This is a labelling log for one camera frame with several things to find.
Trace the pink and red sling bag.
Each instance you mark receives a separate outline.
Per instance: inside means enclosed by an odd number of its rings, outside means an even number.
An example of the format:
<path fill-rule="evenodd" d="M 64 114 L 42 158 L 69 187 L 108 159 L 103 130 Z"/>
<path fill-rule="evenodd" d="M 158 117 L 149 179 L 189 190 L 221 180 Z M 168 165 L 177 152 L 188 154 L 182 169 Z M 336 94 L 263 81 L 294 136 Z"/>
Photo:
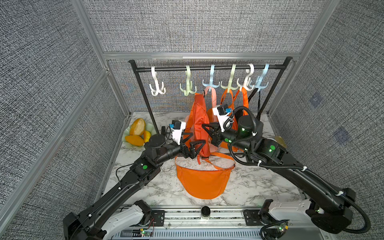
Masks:
<path fill-rule="evenodd" d="M 215 107 L 217 105 L 217 95 L 216 95 L 216 91 L 213 88 L 206 87 L 205 90 L 203 91 L 202 95 L 205 98 L 207 96 L 207 94 L 209 93 L 209 90 L 211 90 L 211 89 L 212 89 L 212 92 L 211 92 L 212 107 Z M 212 108 L 209 109 L 209 110 L 207 109 L 207 114 L 208 114 L 210 123 L 218 121 L 217 117 L 215 117 L 214 114 L 213 114 L 213 109 Z M 210 144 L 210 150 L 211 150 L 211 152 L 215 152 L 217 150 L 217 147 L 212 146 Z"/>

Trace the black sling bag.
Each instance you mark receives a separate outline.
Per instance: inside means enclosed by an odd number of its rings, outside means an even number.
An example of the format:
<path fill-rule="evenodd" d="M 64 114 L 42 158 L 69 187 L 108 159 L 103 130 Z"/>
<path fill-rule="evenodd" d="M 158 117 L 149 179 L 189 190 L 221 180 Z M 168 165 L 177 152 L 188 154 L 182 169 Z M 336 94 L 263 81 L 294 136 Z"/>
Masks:
<path fill-rule="evenodd" d="M 261 113 L 260 113 L 260 110 L 261 110 L 261 90 L 260 89 L 254 89 L 250 96 L 248 97 L 248 102 L 249 104 L 251 103 L 251 100 L 252 98 L 258 94 L 258 101 L 257 101 L 257 119 L 260 120 L 261 118 Z"/>

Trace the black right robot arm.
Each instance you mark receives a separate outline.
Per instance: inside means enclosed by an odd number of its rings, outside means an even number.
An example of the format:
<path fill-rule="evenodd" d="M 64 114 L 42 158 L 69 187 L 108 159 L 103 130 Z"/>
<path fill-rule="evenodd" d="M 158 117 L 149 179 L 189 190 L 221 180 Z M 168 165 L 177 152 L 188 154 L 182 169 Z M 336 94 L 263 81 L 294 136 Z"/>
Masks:
<path fill-rule="evenodd" d="M 217 122 L 202 124 L 212 145 L 227 143 L 237 163 L 271 170 L 302 190 L 310 198 L 305 213 L 316 227 L 331 234 L 364 234 L 371 229 L 369 216 L 356 204 L 352 189 L 328 183 L 277 141 L 264 138 L 263 123 L 248 108 L 230 111 L 220 105 L 214 114 Z"/>

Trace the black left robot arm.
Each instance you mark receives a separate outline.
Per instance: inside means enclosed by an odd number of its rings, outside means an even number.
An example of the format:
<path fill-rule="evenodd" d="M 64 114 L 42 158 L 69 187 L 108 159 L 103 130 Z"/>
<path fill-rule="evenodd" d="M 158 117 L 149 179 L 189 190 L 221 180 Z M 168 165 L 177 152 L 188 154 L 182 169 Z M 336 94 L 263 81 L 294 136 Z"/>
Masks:
<path fill-rule="evenodd" d="M 186 145 L 186 140 L 167 143 L 163 135 L 151 136 L 141 156 L 112 189 L 79 214 L 69 213 L 64 218 L 65 239 L 108 240 L 127 226 L 149 222 L 151 208 L 142 200 L 124 213 L 116 211 L 161 171 L 164 162 L 178 155 L 194 159 L 205 145 L 205 140 Z"/>

